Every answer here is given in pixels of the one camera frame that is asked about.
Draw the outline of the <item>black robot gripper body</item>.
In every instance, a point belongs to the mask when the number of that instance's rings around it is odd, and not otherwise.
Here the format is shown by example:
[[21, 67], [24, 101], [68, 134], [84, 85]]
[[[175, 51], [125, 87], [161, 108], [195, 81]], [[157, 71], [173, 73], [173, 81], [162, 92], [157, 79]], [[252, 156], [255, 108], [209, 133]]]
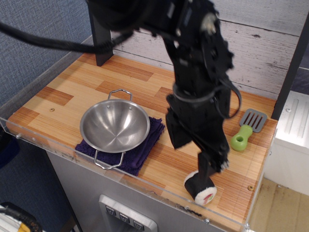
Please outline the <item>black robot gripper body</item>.
[[223, 121], [229, 113], [231, 90], [219, 86], [201, 97], [190, 95], [176, 84], [173, 93], [167, 96], [168, 112], [173, 112], [180, 125], [201, 149], [219, 151], [228, 145], [223, 132]]

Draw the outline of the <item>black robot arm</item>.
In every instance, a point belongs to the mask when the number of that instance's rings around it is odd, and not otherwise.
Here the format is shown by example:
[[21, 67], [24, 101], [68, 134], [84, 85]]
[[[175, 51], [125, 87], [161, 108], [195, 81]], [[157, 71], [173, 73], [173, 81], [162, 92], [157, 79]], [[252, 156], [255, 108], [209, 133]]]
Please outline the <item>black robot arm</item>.
[[174, 66], [166, 125], [175, 148], [189, 142], [201, 150], [197, 181], [227, 164], [223, 122], [229, 117], [233, 54], [208, 0], [89, 0], [89, 11], [107, 30], [145, 29], [162, 37]]

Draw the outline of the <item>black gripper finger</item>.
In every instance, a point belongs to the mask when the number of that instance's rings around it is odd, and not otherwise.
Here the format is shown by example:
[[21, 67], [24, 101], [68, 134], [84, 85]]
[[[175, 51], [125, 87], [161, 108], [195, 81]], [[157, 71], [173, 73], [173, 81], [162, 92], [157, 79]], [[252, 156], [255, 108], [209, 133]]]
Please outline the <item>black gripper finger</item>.
[[219, 151], [207, 148], [198, 154], [198, 180], [205, 185], [210, 176], [229, 167], [229, 146], [221, 145]]
[[175, 149], [178, 149], [192, 141], [192, 138], [180, 125], [178, 118], [173, 112], [167, 113], [166, 124], [171, 143]]

